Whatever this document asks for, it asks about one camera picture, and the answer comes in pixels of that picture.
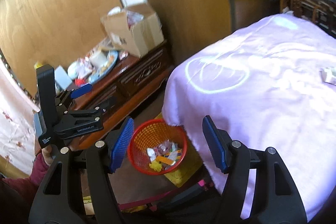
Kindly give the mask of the maroon sleeve forearm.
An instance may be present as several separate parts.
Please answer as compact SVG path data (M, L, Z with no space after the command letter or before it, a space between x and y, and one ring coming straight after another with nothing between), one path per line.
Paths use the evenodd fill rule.
M49 169L42 153L28 178L1 178L1 223L28 223L31 205Z

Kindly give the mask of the left hand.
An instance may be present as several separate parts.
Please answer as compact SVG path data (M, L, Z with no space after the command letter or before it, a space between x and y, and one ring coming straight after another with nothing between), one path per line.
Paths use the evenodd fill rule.
M78 150L79 144L80 144L80 139L81 139L81 137L77 137L77 138L75 138L71 141L71 143L68 145L68 147L71 151L77 151ZM42 155L43 155L43 159L44 159L45 163L48 166L50 166L53 162L51 145L48 145L47 147L42 149Z

